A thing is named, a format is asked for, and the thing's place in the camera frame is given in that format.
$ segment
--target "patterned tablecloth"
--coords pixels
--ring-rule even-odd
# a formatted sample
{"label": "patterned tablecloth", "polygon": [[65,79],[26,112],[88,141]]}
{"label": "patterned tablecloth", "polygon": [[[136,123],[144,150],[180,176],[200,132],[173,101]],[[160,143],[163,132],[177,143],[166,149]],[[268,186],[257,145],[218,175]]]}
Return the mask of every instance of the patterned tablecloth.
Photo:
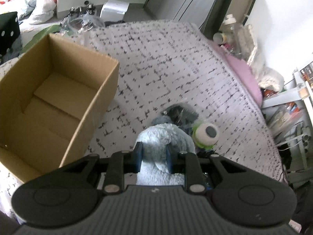
{"label": "patterned tablecloth", "polygon": [[[263,115],[210,42],[188,23],[149,21],[98,28],[70,40],[108,53],[120,62],[118,90],[86,151],[108,157],[132,149],[139,132],[159,112],[188,102],[216,124],[217,153],[276,180],[283,168]],[[0,68],[0,78],[12,62]],[[12,177],[0,168],[2,178]],[[17,186],[0,181],[8,199]]]}

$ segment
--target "ribbed black surface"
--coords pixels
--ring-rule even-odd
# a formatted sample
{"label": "ribbed black surface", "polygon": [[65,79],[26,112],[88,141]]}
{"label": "ribbed black surface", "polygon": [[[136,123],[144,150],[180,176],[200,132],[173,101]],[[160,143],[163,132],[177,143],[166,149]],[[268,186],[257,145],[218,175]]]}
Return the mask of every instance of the ribbed black surface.
{"label": "ribbed black surface", "polygon": [[16,235],[289,235],[288,225],[250,229],[234,225],[214,212],[204,197],[187,194],[181,186],[129,186],[107,196],[85,220],[60,229],[21,227]]}

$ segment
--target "pink cushion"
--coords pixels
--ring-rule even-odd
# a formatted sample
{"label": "pink cushion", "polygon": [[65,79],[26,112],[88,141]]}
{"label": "pink cushion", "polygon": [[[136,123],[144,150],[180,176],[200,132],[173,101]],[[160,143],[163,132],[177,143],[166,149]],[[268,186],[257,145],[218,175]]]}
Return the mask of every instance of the pink cushion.
{"label": "pink cushion", "polygon": [[256,104],[261,107],[263,100],[261,89],[255,77],[251,73],[250,66],[244,60],[239,60],[231,54],[226,53],[216,43],[212,41],[209,41],[209,43],[212,48],[214,48],[214,50],[217,51],[219,55],[228,62],[230,68],[232,68],[234,73],[237,74],[237,76],[241,80],[241,83],[246,87]]}

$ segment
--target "clear plastic bottle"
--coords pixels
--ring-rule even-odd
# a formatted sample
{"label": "clear plastic bottle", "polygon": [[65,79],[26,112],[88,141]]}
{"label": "clear plastic bottle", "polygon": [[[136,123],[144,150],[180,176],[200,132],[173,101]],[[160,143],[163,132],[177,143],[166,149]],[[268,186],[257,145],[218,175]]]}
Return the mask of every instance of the clear plastic bottle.
{"label": "clear plastic bottle", "polygon": [[239,45],[238,30],[243,27],[242,24],[237,23],[232,14],[226,16],[221,27],[222,32],[227,36],[226,48],[237,58],[242,58],[242,52]]}

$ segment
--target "open cardboard box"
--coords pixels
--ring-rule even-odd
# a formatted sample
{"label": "open cardboard box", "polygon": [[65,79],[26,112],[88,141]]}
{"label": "open cardboard box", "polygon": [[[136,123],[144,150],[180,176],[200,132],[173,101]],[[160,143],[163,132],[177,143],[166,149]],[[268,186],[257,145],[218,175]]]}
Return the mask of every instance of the open cardboard box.
{"label": "open cardboard box", "polygon": [[63,37],[41,39],[0,81],[0,162],[25,183],[83,157],[118,70]]}

